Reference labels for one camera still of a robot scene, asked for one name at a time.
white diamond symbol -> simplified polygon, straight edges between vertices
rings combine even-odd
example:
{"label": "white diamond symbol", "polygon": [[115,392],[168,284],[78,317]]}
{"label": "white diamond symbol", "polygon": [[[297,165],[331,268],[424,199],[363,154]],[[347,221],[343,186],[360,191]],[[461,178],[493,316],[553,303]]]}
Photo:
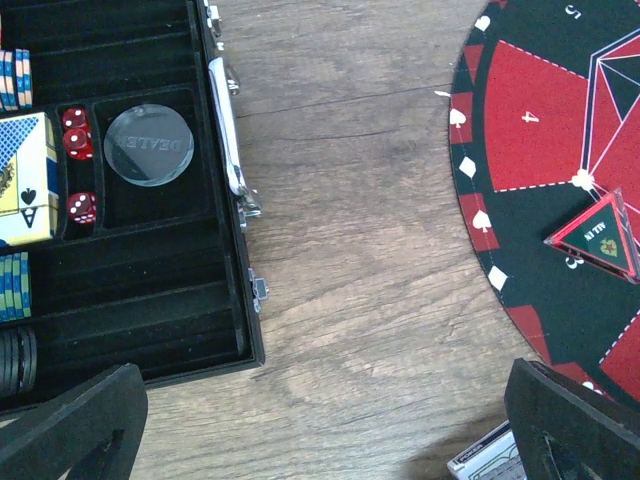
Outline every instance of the white diamond symbol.
{"label": "white diamond symbol", "polygon": [[460,167],[458,168],[460,168],[460,171],[469,178],[473,178],[476,174],[476,162],[471,160],[469,157],[464,157]]}
{"label": "white diamond symbol", "polygon": [[498,291],[502,290],[502,287],[504,287],[504,283],[507,281],[507,278],[509,278],[502,270],[500,270],[495,265],[491,267],[488,277],[491,285],[493,285]]}

spinning wheel board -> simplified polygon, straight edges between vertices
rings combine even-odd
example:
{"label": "spinning wheel board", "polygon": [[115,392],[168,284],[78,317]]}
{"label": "spinning wheel board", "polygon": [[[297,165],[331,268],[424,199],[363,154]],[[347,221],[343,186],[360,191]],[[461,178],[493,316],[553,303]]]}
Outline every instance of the spinning wheel board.
{"label": "spinning wheel board", "polygon": [[640,285],[545,238],[620,189],[640,245],[640,5],[491,0],[451,96],[454,180],[499,300],[554,369],[640,410]]}

number 5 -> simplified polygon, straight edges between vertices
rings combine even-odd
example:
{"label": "number 5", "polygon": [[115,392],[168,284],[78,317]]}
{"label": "number 5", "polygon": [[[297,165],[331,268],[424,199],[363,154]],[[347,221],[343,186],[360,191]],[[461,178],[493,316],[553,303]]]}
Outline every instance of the number 5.
{"label": "number 5", "polygon": [[567,8],[565,8],[564,11],[567,13],[567,15],[571,15],[576,20],[582,15],[582,13],[576,10],[576,7],[574,7],[573,5],[567,5]]}

number 3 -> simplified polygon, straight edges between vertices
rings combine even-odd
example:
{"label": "number 3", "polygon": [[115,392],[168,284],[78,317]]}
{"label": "number 3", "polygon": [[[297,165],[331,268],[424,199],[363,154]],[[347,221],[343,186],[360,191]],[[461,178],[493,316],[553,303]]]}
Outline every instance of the number 3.
{"label": "number 3", "polygon": [[584,263],[584,259],[567,257],[564,259],[564,263],[566,263],[567,267],[569,267],[571,270],[575,270],[576,268],[578,268],[578,265],[582,265]]}
{"label": "number 3", "polygon": [[567,5],[567,8],[565,8],[564,11],[567,13],[567,15],[571,15],[576,20],[582,15],[582,13],[576,10],[576,7],[574,7],[573,5]]}

red die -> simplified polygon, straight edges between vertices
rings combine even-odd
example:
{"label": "red die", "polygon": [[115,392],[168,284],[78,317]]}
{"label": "red die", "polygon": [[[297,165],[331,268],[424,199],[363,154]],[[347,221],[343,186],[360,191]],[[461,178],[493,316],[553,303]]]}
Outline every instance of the red die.
{"label": "red die", "polygon": [[96,222],[96,195],[91,192],[75,193],[67,200],[67,212],[76,223],[91,224]]}
{"label": "red die", "polygon": [[81,128],[89,131],[89,119],[87,111],[84,108],[70,108],[62,115],[62,127],[65,130],[72,128]]}
{"label": "red die", "polygon": [[71,158],[76,160],[90,160],[93,158],[91,132],[81,128],[68,130],[62,137],[64,149]]}

